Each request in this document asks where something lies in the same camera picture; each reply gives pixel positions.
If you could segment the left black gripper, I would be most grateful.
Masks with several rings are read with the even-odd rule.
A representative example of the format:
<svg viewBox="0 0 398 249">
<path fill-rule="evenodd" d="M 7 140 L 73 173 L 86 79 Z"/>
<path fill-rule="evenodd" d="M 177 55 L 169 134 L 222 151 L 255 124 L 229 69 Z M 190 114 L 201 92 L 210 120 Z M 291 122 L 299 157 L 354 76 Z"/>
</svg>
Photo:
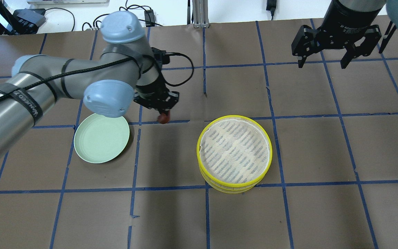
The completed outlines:
<svg viewBox="0 0 398 249">
<path fill-rule="evenodd" d="M 168 112 L 179 102 L 180 98 L 179 92 L 171 91 L 167 87 L 165 78 L 157 78 L 146 85 L 144 85 L 144 80 L 138 80 L 135 90 L 135 103 L 159 112 Z"/>
</svg>

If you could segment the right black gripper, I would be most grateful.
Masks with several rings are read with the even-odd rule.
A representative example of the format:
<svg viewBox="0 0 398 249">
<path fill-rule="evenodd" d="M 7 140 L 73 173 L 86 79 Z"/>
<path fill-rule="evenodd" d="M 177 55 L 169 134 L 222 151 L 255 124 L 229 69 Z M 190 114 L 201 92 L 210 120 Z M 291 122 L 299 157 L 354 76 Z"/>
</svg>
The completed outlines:
<svg viewBox="0 0 398 249">
<path fill-rule="evenodd" d="M 332 0 L 318 28 L 302 25 L 292 41 L 292 55 L 303 68 L 307 58 L 324 49 L 346 49 L 341 69 L 352 60 L 368 56 L 377 46 L 382 34 L 372 24 L 382 9 L 381 0 Z"/>
</svg>

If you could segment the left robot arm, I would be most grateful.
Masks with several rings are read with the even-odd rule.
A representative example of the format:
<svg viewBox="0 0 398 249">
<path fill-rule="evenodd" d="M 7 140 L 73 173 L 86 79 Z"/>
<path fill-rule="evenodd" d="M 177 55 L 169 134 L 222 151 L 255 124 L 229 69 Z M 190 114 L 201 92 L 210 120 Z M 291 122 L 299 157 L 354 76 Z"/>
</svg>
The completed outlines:
<svg viewBox="0 0 398 249">
<path fill-rule="evenodd" d="M 146 32 L 129 11 L 108 14 L 101 24 L 107 45 L 98 61 L 26 55 L 0 83 L 0 157 L 61 98 L 82 100 L 92 112 L 118 118 L 132 102 L 167 123 L 180 94 L 171 91 Z"/>
</svg>

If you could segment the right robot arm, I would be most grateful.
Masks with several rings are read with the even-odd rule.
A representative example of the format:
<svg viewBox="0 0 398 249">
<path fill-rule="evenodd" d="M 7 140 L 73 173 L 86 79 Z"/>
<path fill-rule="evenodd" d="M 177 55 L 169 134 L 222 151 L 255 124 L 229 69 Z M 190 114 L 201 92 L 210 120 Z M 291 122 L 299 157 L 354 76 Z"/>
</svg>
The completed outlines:
<svg viewBox="0 0 398 249">
<path fill-rule="evenodd" d="M 306 59 L 324 49 L 345 49 L 341 68 L 369 56 L 381 41 L 379 53 L 398 30 L 398 0 L 332 0 L 322 25 L 302 25 L 292 41 L 292 55 L 302 68 Z"/>
</svg>

